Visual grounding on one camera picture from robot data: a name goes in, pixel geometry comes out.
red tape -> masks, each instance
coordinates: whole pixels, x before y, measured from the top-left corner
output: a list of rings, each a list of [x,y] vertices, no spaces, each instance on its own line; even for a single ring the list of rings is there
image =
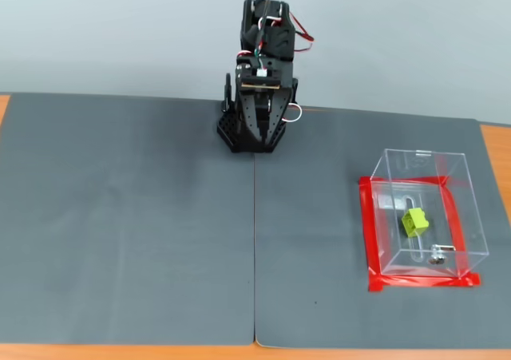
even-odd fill
[[[454,197],[445,184],[447,177],[415,178],[403,180],[405,182],[417,182],[438,184],[441,189],[442,199],[446,206],[446,214],[449,222],[453,243],[457,251],[465,250],[463,230],[454,203]],[[416,275],[384,275],[380,266],[378,255],[378,238],[376,235],[375,213],[373,205],[373,194],[370,185],[370,177],[364,176],[358,182],[360,192],[360,204],[362,206],[362,224],[364,239],[366,242],[367,270],[369,274],[369,291],[382,291],[385,286],[397,287],[476,287],[481,285],[479,274],[467,272],[461,277],[456,276],[416,276]],[[380,242],[383,247],[388,247],[388,242]],[[457,268],[460,273],[465,272],[468,258],[464,255],[457,257]]]

transparent box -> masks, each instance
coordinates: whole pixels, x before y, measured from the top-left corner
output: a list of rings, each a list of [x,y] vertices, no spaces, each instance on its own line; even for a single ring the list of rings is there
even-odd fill
[[[488,256],[465,154],[386,149],[370,184],[384,275],[462,277]],[[418,208],[429,226],[409,236]]]

gray mat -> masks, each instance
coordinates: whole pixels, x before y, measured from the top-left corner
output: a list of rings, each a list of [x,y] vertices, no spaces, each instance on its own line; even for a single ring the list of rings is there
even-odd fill
[[[479,288],[367,291],[357,181],[384,148],[464,152],[489,246]],[[255,159],[255,334],[263,346],[511,347],[511,233],[479,124],[307,112]]]
[[[216,135],[219,106],[12,97],[0,342],[252,342],[253,159]]]

